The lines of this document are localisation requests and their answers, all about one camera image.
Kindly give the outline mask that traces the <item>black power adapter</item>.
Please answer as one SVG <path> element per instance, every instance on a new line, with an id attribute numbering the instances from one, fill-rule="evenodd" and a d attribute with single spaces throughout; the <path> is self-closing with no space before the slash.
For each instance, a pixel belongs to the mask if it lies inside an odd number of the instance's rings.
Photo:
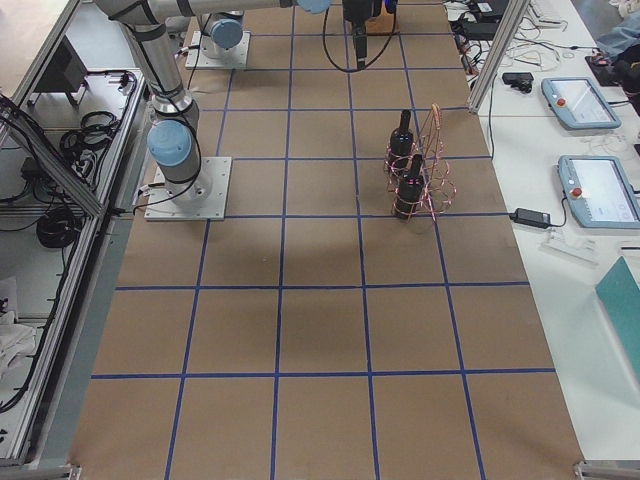
<path id="1" fill-rule="evenodd" d="M 516 224 L 531 226 L 539 229 L 547 229 L 551 226 L 550 215 L 545 212 L 516 208 L 509 214 L 509 218 Z"/>

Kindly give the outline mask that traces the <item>dark wine bottle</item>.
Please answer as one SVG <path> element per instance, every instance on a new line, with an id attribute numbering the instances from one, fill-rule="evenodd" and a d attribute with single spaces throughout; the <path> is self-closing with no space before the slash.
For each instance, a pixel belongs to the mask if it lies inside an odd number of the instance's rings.
<path id="1" fill-rule="evenodd" d="M 399 179 L 392 206 L 392 212 L 397 218 L 409 219 L 418 209 L 425 184 L 421 173 L 422 165 L 423 156 L 415 154 L 409 169 Z"/>
<path id="2" fill-rule="evenodd" d="M 414 134 L 410 129 L 411 116 L 410 110 L 403 110 L 399 126 L 390 135 L 387 160 L 389 169 L 393 173 L 406 168 L 413 152 Z"/>

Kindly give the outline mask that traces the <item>black handheld device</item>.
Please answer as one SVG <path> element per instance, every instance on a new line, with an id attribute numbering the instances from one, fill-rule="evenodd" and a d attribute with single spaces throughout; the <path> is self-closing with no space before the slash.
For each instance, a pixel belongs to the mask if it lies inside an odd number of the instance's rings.
<path id="1" fill-rule="evenodd" d="M 530 72 L 504 72 L 502 81 L 512 89 L 528 94 L 532 91 L 533 75 Z"/>

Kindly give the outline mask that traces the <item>lower teach pendant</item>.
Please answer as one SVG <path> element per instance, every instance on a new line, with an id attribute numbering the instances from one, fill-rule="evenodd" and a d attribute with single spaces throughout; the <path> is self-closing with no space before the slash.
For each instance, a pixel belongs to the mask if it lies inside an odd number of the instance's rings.
<path id="1" fill-rule="evenodd" d="M 639 203 L 614 156 L 563 155 L 558 176 L 579 225 L 593 229 L 639 229 Z"/>

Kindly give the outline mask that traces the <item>dark wine bottle near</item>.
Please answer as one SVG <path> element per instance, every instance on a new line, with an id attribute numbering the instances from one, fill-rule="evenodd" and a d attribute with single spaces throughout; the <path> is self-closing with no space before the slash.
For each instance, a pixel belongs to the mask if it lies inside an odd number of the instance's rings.
<path id="1" fill-rule="evenodd" d="M 423 156 L 415 154 L 409 169 L 399 179 L 392 206 L 392 212 L 397 218 L 409 219 L 418 209 L 425 184 L 421 173 L 422 165 Z"/>

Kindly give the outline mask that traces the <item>aluminium frame post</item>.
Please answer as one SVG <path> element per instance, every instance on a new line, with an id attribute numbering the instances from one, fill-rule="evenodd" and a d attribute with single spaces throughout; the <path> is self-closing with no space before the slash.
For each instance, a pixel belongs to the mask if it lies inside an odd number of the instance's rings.
<path id="1" fill-rule="evenodd" d="M 501 61 L 519 28 L 526 12 L 528 0 L 513 0 L 506 7 L 504 16 L 497 28 L 489 53 L 483 67 L 471 89 L 468 99 L 468 110 L 477 114 L 495 79 Z"/>

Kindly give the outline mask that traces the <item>wooden tray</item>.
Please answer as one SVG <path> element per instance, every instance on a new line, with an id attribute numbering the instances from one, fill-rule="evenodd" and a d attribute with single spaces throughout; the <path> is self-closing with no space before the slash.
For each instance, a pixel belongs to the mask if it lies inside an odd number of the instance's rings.
<path id="1" fill-rule="evenodd" d="M 397 31 L 397 0 L 374 1 L 374 16 L 366 22 L 368 35 L 392 35 Z"/>

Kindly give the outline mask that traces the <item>teach pendant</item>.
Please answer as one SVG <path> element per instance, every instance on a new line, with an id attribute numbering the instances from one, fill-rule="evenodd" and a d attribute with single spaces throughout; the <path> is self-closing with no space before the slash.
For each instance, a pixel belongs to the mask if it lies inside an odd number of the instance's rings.
<path id="1" fill-rule="evenodd" d="M 621 120 L 590 78 L 545 78 L 541 91 L 554 115 L 569 130 L 621 126 Z"/>
<path id="2" fill-rule="evenodd" d="M 593 229 L 639 229 L 639 203 L 614 156 L 563 155 L 558 176 L 579 225 Z"/>

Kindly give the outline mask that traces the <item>clear acrylic stand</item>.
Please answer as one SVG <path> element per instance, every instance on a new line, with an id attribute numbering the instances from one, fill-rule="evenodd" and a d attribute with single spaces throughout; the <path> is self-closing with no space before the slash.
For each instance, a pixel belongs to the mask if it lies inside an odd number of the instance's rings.
<path id="1" fill-rule="evenodd" d="M 595 241 L 590 239 L 568 241 L 564 232 L 558 228 L 550 228 L 548 230 L 545 239 L 541 242 L 541 246 L 593 266 L 599 264 Z"/>

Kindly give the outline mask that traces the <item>dark wine bottle far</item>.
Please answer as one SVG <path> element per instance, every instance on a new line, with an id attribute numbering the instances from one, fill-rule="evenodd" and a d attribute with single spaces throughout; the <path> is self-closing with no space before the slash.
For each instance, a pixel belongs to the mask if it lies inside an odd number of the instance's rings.
<path id="1" fill-rule="evenodd" d="M 410 129 L 411 116 L 410 110 L 403 110 L 399 126 L 390 135 L 387 160 L 389 169 L 393 173 L 406 168 L 413 152 L 414 134 Z"/>

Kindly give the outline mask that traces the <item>black power brick top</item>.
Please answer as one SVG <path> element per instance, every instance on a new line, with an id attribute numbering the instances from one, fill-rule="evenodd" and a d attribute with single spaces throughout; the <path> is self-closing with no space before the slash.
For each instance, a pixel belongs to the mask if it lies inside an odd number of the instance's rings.
<path id="1" fill-rule="evenodd" d="M 468 40 L 491 41 L 498 30 L 498 23 L 490 22 L 462 22 L 462 35 Z"/>

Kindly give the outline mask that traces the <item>upper teach pendant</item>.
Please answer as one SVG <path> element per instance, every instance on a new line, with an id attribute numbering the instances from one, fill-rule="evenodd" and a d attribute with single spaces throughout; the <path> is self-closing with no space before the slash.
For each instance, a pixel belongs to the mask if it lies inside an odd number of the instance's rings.
<path id="1" fill-rule="evenodd" d="M 545 78 L 541 91 L 554 115 L 569 130 L 621 126 L 621 120 L 590 78 Z"/>

